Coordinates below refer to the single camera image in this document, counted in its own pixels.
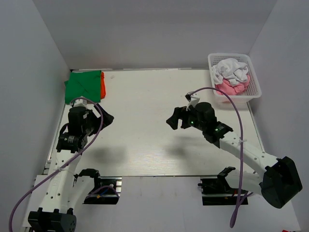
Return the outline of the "pink t shirt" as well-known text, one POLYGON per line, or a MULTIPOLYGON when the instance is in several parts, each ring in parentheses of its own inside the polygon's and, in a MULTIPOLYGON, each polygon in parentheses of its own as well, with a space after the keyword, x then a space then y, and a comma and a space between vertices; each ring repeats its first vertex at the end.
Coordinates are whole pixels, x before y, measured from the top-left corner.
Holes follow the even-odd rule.
POLYGON ((228 79, 223 79, 221 84, 213 84, 213 86, 217 89, 215 91, 215 100, 217 103, 228 103, 230 101, 226 98, 226 96, 220 92, 223 91, 226 93, 235 104, 246 103, 249 98, 243 95, 250 83, 251 77, 247 74, 246 82, 239 82, 235 86, 231 85, 228 79))

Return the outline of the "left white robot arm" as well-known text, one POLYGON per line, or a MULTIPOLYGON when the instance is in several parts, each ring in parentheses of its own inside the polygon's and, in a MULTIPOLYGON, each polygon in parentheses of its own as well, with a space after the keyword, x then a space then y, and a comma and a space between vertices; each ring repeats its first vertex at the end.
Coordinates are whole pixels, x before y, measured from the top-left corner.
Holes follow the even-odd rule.
POLYGON ((87 195, 101 190, 99 171, 83 169, 76 173, 82 153, 90 146, 88 137, 97 137, 114 117, 99 104, 96 116, 85 103, 75 103, 68 113, 68 122, 59 131, 54 172, 47 178, 48 188, 38 210, 31 211, 28 222, 35 232, 73 232, 75 213, 87 195))

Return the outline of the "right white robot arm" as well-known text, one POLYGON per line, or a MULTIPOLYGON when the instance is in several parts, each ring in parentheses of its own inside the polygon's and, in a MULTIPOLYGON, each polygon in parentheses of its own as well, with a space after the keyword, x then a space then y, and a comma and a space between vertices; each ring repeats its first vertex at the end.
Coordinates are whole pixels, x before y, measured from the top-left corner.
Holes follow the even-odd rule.
POLYGON ((265 153, 248 142, 241 141, 231 127, 217 120, 210 103, 176 107, 166 123, 173 129, 189 127, 200 130, 209 143, 243 160, 253 173, 235 167, 224 168, 212 180, 202 179, 203 194, 236 193, 246 191, 263 196, 273 207, 282 208, 302 190, 302 183, 294 161, 265 153))

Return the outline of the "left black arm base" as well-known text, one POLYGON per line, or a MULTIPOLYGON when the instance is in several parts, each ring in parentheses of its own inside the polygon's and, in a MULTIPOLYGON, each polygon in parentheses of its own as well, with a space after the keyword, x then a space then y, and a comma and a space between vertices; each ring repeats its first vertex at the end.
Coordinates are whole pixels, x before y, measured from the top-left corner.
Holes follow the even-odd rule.
POLYGON ((121 195, 122 177, 97 177, 94 188, 84 200, 84 204, 116 205, 121 195))

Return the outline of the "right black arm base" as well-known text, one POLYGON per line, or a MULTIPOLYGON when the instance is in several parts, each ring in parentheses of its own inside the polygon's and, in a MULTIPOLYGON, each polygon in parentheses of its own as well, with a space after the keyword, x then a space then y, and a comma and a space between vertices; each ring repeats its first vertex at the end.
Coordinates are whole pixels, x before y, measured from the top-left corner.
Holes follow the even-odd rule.
POLYGON ((227 206, 237 204, 237 188, 225 187, 217 178, 202 178, 197 184, 202 194, 203 206, 227 206))

